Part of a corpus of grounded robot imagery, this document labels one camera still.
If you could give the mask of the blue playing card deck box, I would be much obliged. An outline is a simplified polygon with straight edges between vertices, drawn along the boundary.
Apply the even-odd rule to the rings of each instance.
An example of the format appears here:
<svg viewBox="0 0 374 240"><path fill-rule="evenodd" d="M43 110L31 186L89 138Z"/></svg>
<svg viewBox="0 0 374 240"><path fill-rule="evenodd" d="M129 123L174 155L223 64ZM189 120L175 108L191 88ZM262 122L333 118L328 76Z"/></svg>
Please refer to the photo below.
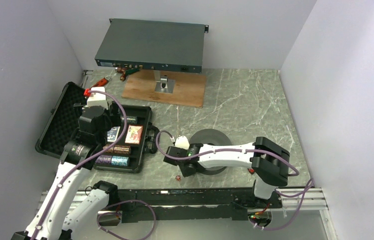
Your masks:
<svg viewBox="0 0 374 240"><path fill-rule="evenodd" d="M107 132L107 142L114 143L120 135L120 126L114 126Z"/></svg>

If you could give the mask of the red Texas Holdem card box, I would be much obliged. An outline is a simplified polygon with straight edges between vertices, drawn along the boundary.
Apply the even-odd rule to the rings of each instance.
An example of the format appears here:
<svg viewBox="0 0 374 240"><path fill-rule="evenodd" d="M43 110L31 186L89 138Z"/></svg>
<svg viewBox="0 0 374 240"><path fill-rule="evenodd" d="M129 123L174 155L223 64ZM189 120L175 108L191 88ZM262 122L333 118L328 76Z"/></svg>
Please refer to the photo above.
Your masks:
<svg viewBox="0 0 374 240"><path fill-rule="evenodd" d="M141 142L142 133L143 133L143 126L129 125L124 142L126 144L131 144L131 145L139 145Z"/></svg>

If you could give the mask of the black poker set case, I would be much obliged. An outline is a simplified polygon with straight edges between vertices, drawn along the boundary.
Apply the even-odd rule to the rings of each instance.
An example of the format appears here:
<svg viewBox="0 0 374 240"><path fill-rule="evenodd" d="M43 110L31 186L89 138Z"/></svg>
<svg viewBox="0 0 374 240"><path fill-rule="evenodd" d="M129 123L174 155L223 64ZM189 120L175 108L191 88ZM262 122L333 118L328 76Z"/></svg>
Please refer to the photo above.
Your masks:
<svg viewBox="0 0 374 240"><path fill-rule="evenodd" d="M59 159L64 152L65 145L73 137L74 130L79 126L74 104L86 105L87 99L84 96L85 89L73 82L68 82L62 90L55 108L51 111L49 121L44 128L40 138L37 140L35 149L38 153ZM159 129L152 122L152 109L149 106L124 105L126 116L137 117L137 124L143 126L140 144L126 144L126 132L122 132L124 123L123 116L118 105L113 101L110 105L112 127L120 127L119 141L116 145L130 146L130 155L115 155L129 157L129 166L113 166L94 163L94 168L103 171L116 171L126 173L139 173L143 166L145 154L155 154L158 151L155 136L150 131L158 133Z"/></svg>

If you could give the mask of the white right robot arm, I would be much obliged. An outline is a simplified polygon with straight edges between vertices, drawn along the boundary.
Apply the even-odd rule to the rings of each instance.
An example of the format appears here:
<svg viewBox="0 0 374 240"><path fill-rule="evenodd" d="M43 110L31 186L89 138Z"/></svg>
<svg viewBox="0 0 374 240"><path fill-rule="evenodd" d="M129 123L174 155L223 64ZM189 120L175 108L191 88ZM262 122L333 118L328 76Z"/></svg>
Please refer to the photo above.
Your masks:
<svg viewBox="0 0 374 240"><path fill-rule="evenodd" d="M270 201L276 188L288 185L290 170L299 174L290 164L290 152L266 137L241 145L194 143L186 149L172 145L163 155L164 162L179 167L183 177L218 174L228 167L252 169L257 178L250 200L257 208Z"/></svg>

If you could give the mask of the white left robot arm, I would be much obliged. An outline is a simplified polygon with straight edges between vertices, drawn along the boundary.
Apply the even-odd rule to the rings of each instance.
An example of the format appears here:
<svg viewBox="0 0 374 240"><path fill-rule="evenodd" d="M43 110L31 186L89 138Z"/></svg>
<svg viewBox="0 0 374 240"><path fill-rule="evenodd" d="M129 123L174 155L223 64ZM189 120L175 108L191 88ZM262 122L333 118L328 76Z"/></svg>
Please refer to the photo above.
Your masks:
<svg viewBox="0 0 374 240"><path fill-rule="evenodd" d="M90 106L82 110L78 127L63 148L55 179L36 216L13 240L70 240L86 216L114 209L119 203L118 187L103 180L71 214L67 214L75 195L104 152L108 131L121 125L123 108Z"/></svg>

